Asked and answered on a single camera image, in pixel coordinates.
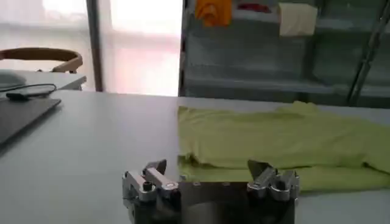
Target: black cable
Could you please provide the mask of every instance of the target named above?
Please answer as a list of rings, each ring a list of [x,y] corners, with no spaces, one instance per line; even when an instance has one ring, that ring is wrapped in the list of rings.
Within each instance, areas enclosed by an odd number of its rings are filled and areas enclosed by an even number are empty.
[[[29,100],[30,98],[34,97],[46,97],[57,90],[57,86],[52,83],[42,83],[42,84],[34,84],[34,85],[24,85],[24,86],[17,86],[13,88],[7,88],[7,89],[0,89],[0,93],[14,91],[18,89],[28,89],[31,87],[37,87],[37,86],[51,86],[53,89],[50,89],[48,91],[37,91],[36,93],[6,93],[5,96],[10,100],[15,101],[24,101]]]
[[[52,84],[52,83],[42,83],[42,84],[24,85],[24,86],[16,86],[16,87],[7,88],[7,89],[0,89],[0,93],[9,92],[9,91],[17,90],[17,89],[25,89],[25,88],[30,88],[30,87],[36,87],[36,86],[52,86],[53,90],[47,91],[47,92],[50,92],[50,93],[53,93],[54,91],[57,90],[57,86],[55,84]]]

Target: fabric fold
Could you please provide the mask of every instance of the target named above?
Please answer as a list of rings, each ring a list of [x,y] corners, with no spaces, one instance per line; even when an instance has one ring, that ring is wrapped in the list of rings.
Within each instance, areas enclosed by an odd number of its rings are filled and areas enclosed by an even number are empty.
[[[267,113],[179,108],[189,180],[249,181],[248,159],[297,169],[304,191],[390,186],[390,128],[296,102]]]

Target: black laptop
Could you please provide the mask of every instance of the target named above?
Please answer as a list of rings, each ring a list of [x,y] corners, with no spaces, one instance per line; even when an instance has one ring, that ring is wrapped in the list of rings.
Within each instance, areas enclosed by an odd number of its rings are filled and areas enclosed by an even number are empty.
[[[11,101],[0,98],[0,145],[16,136],[60,102],[58,99]]]

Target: white desk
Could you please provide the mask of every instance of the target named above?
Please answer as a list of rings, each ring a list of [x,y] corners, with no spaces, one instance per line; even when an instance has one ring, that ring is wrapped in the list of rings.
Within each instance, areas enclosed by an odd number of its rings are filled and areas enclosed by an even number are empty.
[[[54,114],[0,156],[0,223],[126,224],[121,175],[166,158],[177,179],[177,107],[269,111],[281,103],[59,91]],[[389,110],[322,107],[390,125]],[[297,224],[390,223],[390,191],[304,196]]]
[[[85,75],[61,72],[12,71],[26,78],[27,85],[53,83],[58,89],[79,89],[87,81]]]

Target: chair backrest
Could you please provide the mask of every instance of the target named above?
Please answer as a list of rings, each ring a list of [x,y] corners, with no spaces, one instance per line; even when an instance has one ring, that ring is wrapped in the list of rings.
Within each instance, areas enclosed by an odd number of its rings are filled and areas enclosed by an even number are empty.
[[[0,51],[0,60],[3,59],[65,61],[54,67],[52,72],[69,71],[70,73],[76,73],[77,68],[83,65],[82,56],[75,51],[44,47],[25,47],[2,50]]]

